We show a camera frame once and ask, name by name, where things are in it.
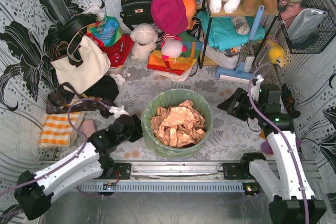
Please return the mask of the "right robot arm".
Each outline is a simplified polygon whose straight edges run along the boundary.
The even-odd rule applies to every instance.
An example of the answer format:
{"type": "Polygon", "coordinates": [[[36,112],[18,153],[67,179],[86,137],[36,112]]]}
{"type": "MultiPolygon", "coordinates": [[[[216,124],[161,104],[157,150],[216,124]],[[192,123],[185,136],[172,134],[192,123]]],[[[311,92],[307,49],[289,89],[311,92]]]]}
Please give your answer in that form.
{"type": "Polygon", "coordinates": [[[273,223],[318,223],[326,206],[323,200],[316,199],[304,174],[291,117],[281,111],[280,88],[274,84],[253,86],[252,95],[255,105],[244,89],[237,88],[217,107],[242,121],[258,121],[274,154],[278,173],[269,168],[262,153],[245,153],[238,165],[224,165],[224,177],[254,178],[269,200],[273,223]]]}

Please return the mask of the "green trash bag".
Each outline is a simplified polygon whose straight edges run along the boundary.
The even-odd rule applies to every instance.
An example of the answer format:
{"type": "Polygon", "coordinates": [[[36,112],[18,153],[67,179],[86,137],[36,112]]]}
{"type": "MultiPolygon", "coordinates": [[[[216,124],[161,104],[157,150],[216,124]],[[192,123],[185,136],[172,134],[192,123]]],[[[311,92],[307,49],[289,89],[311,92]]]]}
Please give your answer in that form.
{"type": "Polygon", "coordinates": [[[143,138],[146,147],[157,156],[168,159],[187,159],[200,152],[210,139],[210,135],[213,132],[213,124],[213,112],[206,99],[192,90],[183,88],[161,92],[148,104],[141,115],[143,138]],[[193,108],[205,118],[205,136],[197,144],[190,145],[187,148],[172,148],[164,145],[154,136],[151,120],[158,115],[158,107],[167,109],[171,106],[177,106],[186,100],[192,101],[193,108]]]}

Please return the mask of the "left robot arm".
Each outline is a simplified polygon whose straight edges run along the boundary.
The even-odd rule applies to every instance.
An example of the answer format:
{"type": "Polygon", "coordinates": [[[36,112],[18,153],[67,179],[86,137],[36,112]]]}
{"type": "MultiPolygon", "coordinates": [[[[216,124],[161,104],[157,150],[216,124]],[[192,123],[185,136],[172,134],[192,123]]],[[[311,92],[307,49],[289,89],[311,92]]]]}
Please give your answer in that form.
{"type": "Polygon", "coordinates": [[[14,197],[26,218],[39,218],[58,198],[84,182],[119,178],[110,154],[123,142],[133,143],[142,136],[139,117],[123,114],[60,161],[35,173],[24,171],[18,177],[14,197]]]}

